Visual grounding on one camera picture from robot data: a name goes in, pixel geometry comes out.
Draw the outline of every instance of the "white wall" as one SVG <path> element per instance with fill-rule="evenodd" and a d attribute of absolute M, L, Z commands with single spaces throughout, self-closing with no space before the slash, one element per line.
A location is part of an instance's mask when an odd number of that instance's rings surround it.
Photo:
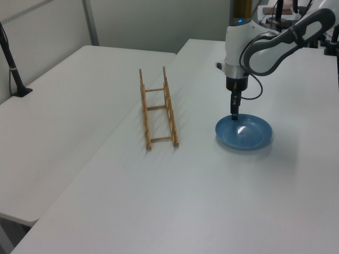
<path fill-rule="evenodd" d="M 230 0 L 89 0 L 101 46 L 177 53 L 188 39 L 224 40 Z"/>
<path fill-rule="evenodd" d="M 91 44 L 82 0 L 53 0 L 3 27 L 24 85 Z M 0 103 L 9 97 L 8 65 L 0 50 Z"/>

